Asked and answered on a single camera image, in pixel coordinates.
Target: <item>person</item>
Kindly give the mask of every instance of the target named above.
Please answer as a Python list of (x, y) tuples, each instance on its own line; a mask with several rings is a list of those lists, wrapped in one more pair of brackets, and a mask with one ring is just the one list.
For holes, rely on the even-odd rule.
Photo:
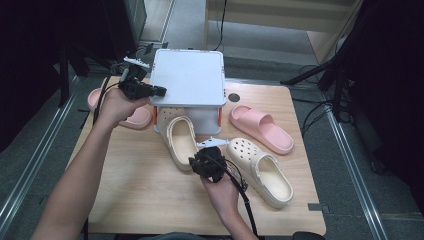
[[(130, 101), (118, 88), (105, 94), (99, 116), (79, 152), (54, 187), (31, 239), (76, 239), (86, 221), (100, 184), (112, 131), (135, 109), (148, 104)], [(257, 239), (238, 212), (238, 191), (228, 176), (218, 183), (200, 177), (210, 202), (234, 239)], [(202, 239), (193, 234), (170, 233), (153, 239)]]

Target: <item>black camera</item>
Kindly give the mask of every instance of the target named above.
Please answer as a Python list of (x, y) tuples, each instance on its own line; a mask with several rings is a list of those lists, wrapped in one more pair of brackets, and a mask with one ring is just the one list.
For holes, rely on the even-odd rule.
[(225, 157), (221, 155), (218, 147), (203, 148), (194, 155), (194, 158), (188, 160), (193, 172), (205, 178), (212, 178), (215, 183), (221, 180), (227, 168)]
[(128, 74), (125, 79), (119, 82), (118, 87), (130, 100), (153, 96), (164, 97), (166, 94), (166, 88), (152, 86), (150, 84), (142, 82), (146, 75), (147, 72), (144, 69), (133, 65), (129, 68)]

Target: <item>pink slide sandal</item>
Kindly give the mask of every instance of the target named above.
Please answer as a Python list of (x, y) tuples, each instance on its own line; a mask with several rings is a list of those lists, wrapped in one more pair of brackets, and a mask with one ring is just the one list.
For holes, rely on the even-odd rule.
[(230, 112), (230, 121), (278, 154), (287, 154), (293, 148), (293, 139), (274, 123), (268, 113), (248, 106), (237, 106)]
[[(97, 101), (99, 100), (100, 92), (101, 89), (96, 88), (88, 95), (87, 104), (91, 112), (94, 112), (97, 107)], [(139, 107), (134, 111), (134, 114), (131, 115), (131, 117), (127, 118), (125, 121), (120, 122), (119, 125), (139, 130), (147, 126), (151, 119), (152, 114), (150, 114), (149, 110), (145, 109), (144, 107)]]

